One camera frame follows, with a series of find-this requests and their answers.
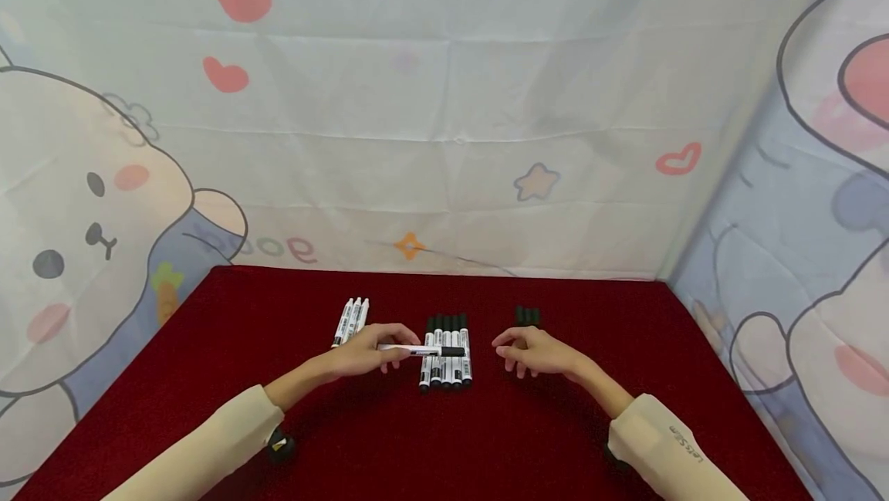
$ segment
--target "whiteboard marker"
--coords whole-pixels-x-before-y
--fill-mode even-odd
[[[442,319],[442,348],[451,348],[451,318]],[[454,385],[454,360],[445,358],[442,361],[442,387],[450,389]]]
[[[355,335],[355,326],[358,323],[358,316],[361,315],[361,296],[358,296],[355,299],[355,303],[352,304],[352,313],[349,315],[349,326],[346,327],[346,336],[343,338],[343,342],[349,341],[353,335]]]
[[[460,314],[460,345],[466,350],[463,356],[463,386],[472,385],[472,360],[469,359],[469,329],[466,327],[466,313]]]
[[[426,320],[426,340],[423,344],[426,347],[432,347],[435,340],[435,321],[432,318]],[[423,358],[420,365],[420,393],[426,394],[429,391],[429,380],[432,376],[432,356]]]
[[[442,345],[442,315],[435,314],[435,331],[432,333],[434,347]],[[442,385],[442,359],[437,356],[432,359],[432,378],[429,379],[431,388],[440,388]]]
[[[451,316],[451,347],[460,347],[460,318]],[[454,383],[454,389],[460,389],[463,386],[463,356],[451,361],[451,380]]]
[[[454,360],[466,354],[466,350],[460,347],[426,347],[420,344],[378,344],[377,350],[405,349],[411,351],[411,356],[425,356],[428,358],[444,358]]]
[[[346,337],[346,329],[349,327],[349,317],[352,314],[352,299],[349,298],[349,302],[346,303],[346,306],[343,308],[343,315],[340,316],[340,325],[336,327],[336,335],[333,336],[333,344],[331,348],[339,347],[343,344],[343,339]]]
[[[358,321],[355,324],[355,332],[361,331],[362,327],[364,327],[364,322],[367,321],[367,311],[370,309],[370,299],[365,298],[364,302],[361,304],[361,312],[358,313]]]

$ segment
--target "sleeve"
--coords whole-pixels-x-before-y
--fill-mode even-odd
[[[265,447],[283,421],[261,385],[254,385],[149,462],[104,501],[192,501]]]
[[[748,501],[707,459],[691,430],[651,395],[640,395],[610,423],[608,449],[667,501]]]

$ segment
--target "red table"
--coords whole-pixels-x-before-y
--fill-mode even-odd
[[[607,458],[606,415],[558,376],[516,379],[490,342],[516,304],[632,394],[660,398],[750,499],[809,499],[747,400],[662,283],[213,269],[20,492],[19,501],[95,500],[222,403],[329,347],[350,296],[369,321],[422,333],[468,314],[475,384],[417,391],[419,359],[340,380],[287,414],[291,461],[265,454],[209,499],[656,499]]]

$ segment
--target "bear eye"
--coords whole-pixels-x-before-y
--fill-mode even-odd
[[[101,198],[105,196],[105,181],[95,173],[86,174],[86,185],[90,187],[95,196]]]
[[[43,250],[31,263],[37,277],[55,279],[65,271],[65,260],[55,250]]]

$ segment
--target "cartoon backdrop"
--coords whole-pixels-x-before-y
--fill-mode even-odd
[[[815,499],[889,499],[889,0],[813,0],[671,279]]]

